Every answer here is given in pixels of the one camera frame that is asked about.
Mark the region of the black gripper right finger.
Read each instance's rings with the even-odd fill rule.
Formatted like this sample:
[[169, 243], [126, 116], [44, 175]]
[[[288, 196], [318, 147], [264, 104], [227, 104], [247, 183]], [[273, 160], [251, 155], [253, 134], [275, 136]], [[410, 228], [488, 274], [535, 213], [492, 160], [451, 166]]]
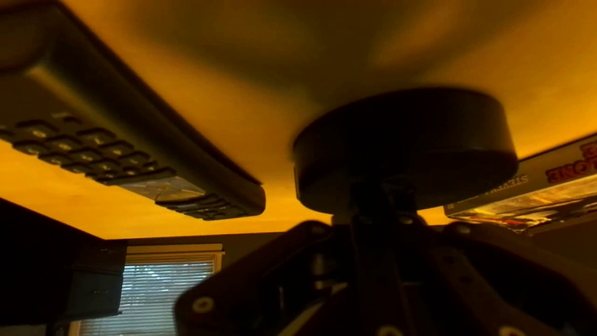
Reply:
[[471, 336], [597, 336], [594, 272], [492, 224], [447, 224], [426, 258]]

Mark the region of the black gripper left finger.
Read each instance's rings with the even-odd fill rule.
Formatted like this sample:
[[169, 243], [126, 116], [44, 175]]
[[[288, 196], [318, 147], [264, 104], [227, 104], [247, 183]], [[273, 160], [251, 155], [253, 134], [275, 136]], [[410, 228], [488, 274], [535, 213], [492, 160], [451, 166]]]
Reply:
[[346, 282], [348, 230], [305, 220], [173, 304], [176, 336], [275, 336]]

